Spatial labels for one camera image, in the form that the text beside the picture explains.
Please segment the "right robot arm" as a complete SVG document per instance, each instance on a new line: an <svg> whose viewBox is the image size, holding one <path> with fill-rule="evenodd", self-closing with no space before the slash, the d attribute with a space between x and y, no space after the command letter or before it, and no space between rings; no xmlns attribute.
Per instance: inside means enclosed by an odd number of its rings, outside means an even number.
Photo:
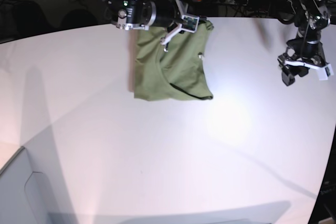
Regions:
<svg viewBox="0 0 336 224"><path fill-rule="evenodd" d="M149 30L150 27L167 29L160 39L164 51L174 36L195 33L207 20L188 12L183 0L101 0L112 12L111 23L122 30Z"/></svg>

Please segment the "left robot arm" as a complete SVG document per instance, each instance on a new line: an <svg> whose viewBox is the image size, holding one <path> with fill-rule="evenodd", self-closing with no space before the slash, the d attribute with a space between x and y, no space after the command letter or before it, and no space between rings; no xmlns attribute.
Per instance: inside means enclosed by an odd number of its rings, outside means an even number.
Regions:
<svg viewBox="0 0 336 224"><path fill-rule="evenodd" d="M333 75L332 66L325 59L321 31L331 23L325 0L287 0L294 12L293 23L297 28L294 39L286 42L286 51L278 57L282 81L286 86L295 82L295 76L304 77L309 70L317 72L319 80Z"/></svg>

